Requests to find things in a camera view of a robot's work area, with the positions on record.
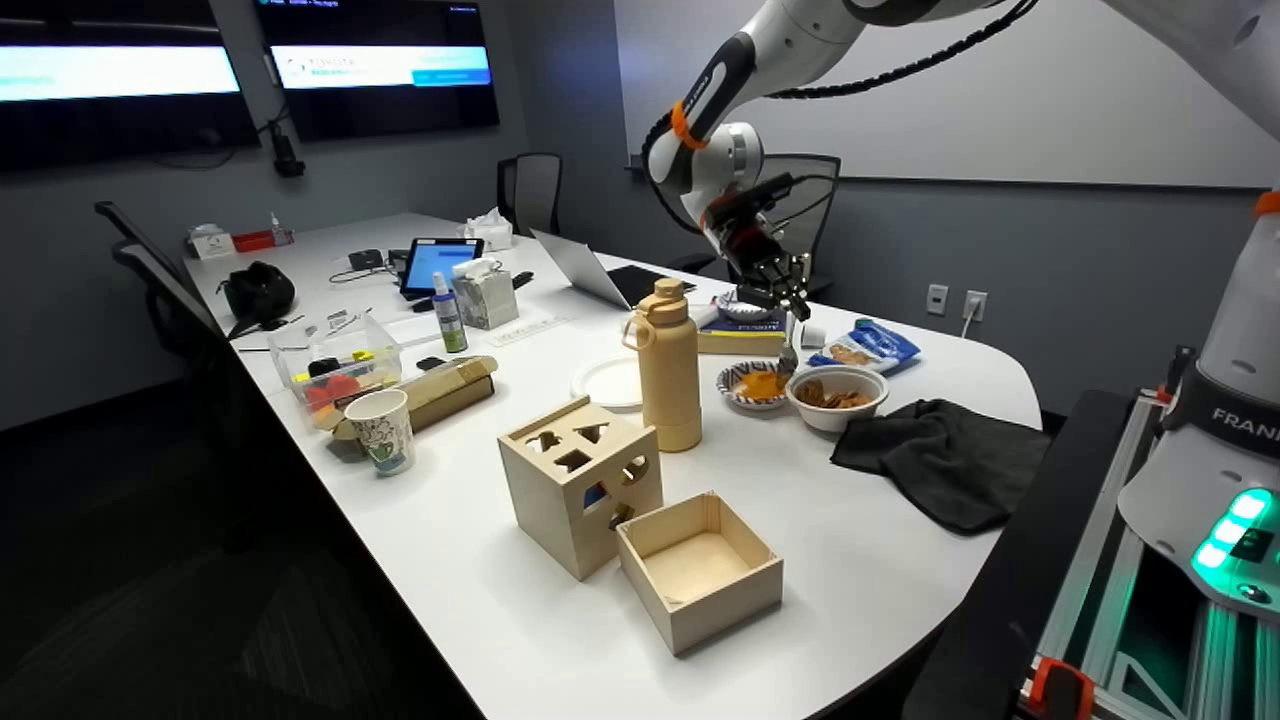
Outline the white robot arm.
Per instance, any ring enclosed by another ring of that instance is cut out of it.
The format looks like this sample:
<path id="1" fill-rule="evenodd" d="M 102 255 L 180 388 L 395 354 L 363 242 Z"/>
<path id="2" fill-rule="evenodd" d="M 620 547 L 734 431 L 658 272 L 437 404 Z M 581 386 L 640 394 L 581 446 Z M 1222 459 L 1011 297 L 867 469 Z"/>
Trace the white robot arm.
<path id="1" fill-rule="evenodd" d="M 888 179 L 1244 186 L 1280 138 L 1276 0 L 654 0 L 640 169 L 763 304 L 807 139 Z"/>

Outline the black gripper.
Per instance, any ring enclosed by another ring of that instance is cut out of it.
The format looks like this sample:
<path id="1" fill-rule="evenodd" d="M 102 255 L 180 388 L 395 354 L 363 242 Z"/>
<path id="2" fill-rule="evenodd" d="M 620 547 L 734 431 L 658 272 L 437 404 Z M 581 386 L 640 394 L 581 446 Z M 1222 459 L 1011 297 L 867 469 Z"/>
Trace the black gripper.
<path id="1" fill-rule="evenodd" d="M 768 212 L 794 188 L 794 175 L 770 175 L 748 194 L 726 194 L 706 205 L 703 228 L 710 231 L 714 251 L 730 268 L 730 279 L 768 310 L 770 321 L 788 314 L 803 325 L 813 321 L 807 304 L 807 268 L 794 251 L 779 246 L 768 228 Z"/>

